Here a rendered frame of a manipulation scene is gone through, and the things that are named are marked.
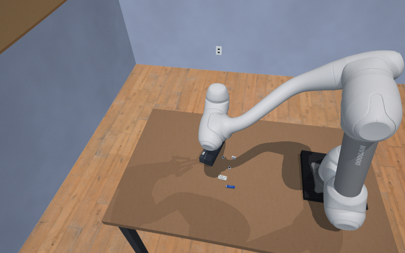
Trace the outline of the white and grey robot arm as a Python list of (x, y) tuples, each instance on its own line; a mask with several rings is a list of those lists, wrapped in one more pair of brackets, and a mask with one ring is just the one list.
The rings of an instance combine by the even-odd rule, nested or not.
[[(217, 150), (233, 133), (253, 125), (287, 99), (307, 91), (342, 90), (342, 145), (321, 164), (311, 163), (316, 193), (323, 193), (328, 220), (354, 231), (366, 218), (364, 185), (378, 142), (400, 127), (403, 109), (396, 82), (404, 70), (400, 53), (375, 50), (347, 56), (300, 74), (281, 84), (246, 113), (229, 117), (229, 92), (224, 84), (209, 86), (198, 129), (200, 145)], [(327, 182), (328, 181), (328, 182)]]

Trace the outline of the dark grey rack of bins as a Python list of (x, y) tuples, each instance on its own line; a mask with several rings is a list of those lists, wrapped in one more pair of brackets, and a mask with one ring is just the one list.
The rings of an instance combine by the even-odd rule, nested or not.
[(220, 153), (220, 150), (221, 150), (224, 142), (217, 150), (209, 151), (209, 150), (204, 149), (199, 157), (199, 162), (202, 162), (209, 166), (213, 166), (218, 154)]

